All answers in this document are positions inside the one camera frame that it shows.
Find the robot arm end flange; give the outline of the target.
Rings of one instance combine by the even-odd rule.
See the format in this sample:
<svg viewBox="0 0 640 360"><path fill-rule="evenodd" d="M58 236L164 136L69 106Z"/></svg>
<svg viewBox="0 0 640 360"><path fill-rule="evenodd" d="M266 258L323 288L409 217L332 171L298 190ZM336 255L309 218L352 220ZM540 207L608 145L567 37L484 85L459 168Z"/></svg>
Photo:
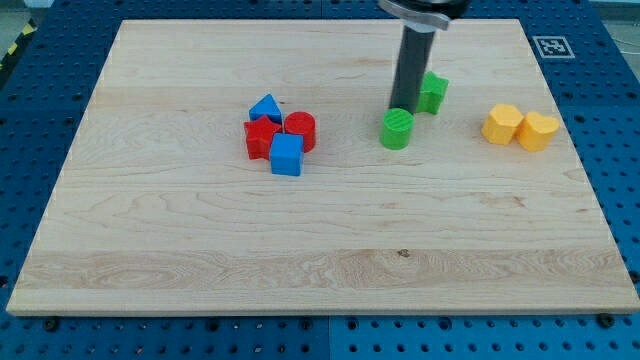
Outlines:
<svg viewBox="0 0 640 360"><path fill-rule="evenodd" d="M386 13L401 19L404 25L420 33L447 30L469 8L470 0L378 0Z"/></svg>

